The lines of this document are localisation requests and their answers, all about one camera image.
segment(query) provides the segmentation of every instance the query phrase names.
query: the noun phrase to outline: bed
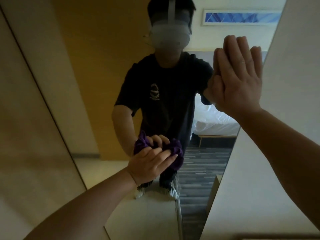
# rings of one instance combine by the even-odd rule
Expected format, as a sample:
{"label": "bed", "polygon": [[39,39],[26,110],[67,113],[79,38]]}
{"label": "bed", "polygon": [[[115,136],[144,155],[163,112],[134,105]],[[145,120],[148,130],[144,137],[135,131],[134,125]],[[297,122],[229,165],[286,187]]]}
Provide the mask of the bed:
{"label": "bed", "polygon": [[199,137],[236,137],[240,125],[214,105],[204,105],[199,94],[195,97],[192,132]]}

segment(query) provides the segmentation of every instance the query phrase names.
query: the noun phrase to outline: purple cloth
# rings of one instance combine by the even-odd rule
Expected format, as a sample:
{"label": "purple cloth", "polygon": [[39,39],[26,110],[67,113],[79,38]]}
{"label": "purple cloth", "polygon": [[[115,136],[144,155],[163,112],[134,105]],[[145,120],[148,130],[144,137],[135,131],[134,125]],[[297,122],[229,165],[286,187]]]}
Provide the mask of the purple cloth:
{"label": "purple cloth", "polygon": [[[134,144],[134,150],[133,154],[136,155],[139,153],[142,149],[146,147],[152,147],[153,149],[157,148],[158,145],[157,143],[154,143],[154,146],[151,146],[146,133],[142,130],[139,134],[138,140]],[[178,171],[182,164],[183,164],[183,151],[182,151],[182,146],[179,140],[172,139],[170,144],[166,145],[165,143],[162,144],[162,149],[165,150],[170,150],[171,151],[171,156],[178,154],[178,157],[174,162],[169,166],[169,168],[172,168],[173,170]]]}

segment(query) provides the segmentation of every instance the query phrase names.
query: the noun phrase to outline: finger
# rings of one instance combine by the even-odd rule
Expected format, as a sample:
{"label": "finger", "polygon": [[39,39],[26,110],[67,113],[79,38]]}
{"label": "finger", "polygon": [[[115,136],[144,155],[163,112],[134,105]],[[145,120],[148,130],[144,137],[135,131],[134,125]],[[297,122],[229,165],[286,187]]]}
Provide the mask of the finger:
{"label": "finger", "polygon": [[157,172],[159,174],[162,173],[164,170],[166,170],[174,162],[174,160],[176,160],[177,157],[178,157],[177,154],[170,156],[170,157],[167,157],[161,164],[158,165]]}
{"label": "finger", "polygon": [[215,75],[213,78],[213,87],[212,91],[214,94],[214,100],[216,104],[221,104],[224,102],[224,84],[222,81],[222,77],[219,75]]}
{"label": "finger", "polygon": [[254,63],[254,70],[258,78],[262,79],[263,63],[262,63],[261,47],[254,46],[251,48],[250,51],[251,51],[251,56]]}
{"label": "finger", "polygon": [[154,146],[153,139],[150,136],[147,136],[146,138],[148,139],[150,145],[153,147]]}
{"label": "finger", "polygon": [[146,163],[152,161],[161,152],[162,152],[162,148],[160,147],[150,150],[148,154],[144,157],[144,161]]}
{"label": "finger", "polygon": [[230,56],[229,56],[229,49],[228,49],[228,39],[229,39],[230,35],[226,36],[223,40],[223,50],[226,53],[226,56],[228,57],[228,60],[230,60]]}
{"label": "finger", "polygon": [[256,72],[254,70],[254,61],[251,56],[251,52],[250,52],[250,48],[249,48],[249,44],[246,36],[238,37],[237,42],[245,62],[247,72],[250,76],[254,77],[256,75]]}
{"label": "finger", "polygon": [[157,143],[158,147],[162,148],[162,140],[158,135],[153,135],[151,136],[151,138],[153,139],[153,143]]}
{"label": "finger", "polygon": [[159,137],[166,145],[170,144],[170,140],[164,135],[159,135]]}
{"label": "finger", "polygon": [[240,51],[237,39],[234,35],[227,40],[230,62],[236,75],[241,78],[247,74],[246,63]]}
{"label": "finger", "polygon": [[142,157],[145,157],[146,155],[148,155],[148,153],[150,152],[150,150],[152,150],[151,147],[146,147],[146,148],[143,148],[139,153],[135,154],[135,158],[142,158]]}
{"label": "finger", "polygon": [[218,50],[218,62],[219,62],[221,77],[226,87],[240,81],[230,64],[226,56],[226,53],[221,48]]}
{"label": "finger", "polygon": [[213,72],[214,72],[214,75],[220,75],[219,63],[218,63],[218,57],[217,57],[218,49],[219,48],[216,48],[213,53]]}
{"label": "finger", "polygon": [[165,161],[168,157],[170,157],[171,151],[165,150],[161,153],[159,153],[150,163],[152,164],[152,167],[157,167],[160,165],[163,161]]}

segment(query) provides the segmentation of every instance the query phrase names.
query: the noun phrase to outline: gray carpet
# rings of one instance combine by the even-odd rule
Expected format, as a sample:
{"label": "gray carpet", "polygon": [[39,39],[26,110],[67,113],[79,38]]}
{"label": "gray carpet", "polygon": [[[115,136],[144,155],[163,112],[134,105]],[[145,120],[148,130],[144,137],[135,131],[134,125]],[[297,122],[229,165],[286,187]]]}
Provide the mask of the gray carpet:
{"label": "gray carpet", "polygon": [[178,171],[182,232],[184,240],[199,240],[205,226],[206,205],[216,174],[223,174],[231,148],[198,148],[186,150]]}

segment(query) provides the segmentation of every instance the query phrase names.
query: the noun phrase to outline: vr headset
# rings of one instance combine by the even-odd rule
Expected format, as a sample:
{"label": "vr headset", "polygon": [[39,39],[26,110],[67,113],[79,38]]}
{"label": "vr headset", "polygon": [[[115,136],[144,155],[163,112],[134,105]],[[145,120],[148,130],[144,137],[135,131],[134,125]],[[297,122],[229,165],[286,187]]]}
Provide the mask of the vr headset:
{"label": "vr headset", "polygon": [[169,0],[168,13],[151,17],[150,41],[158,49],[183,49],[190,41],[191,19],[189,12],[175,10],[176,0]]}

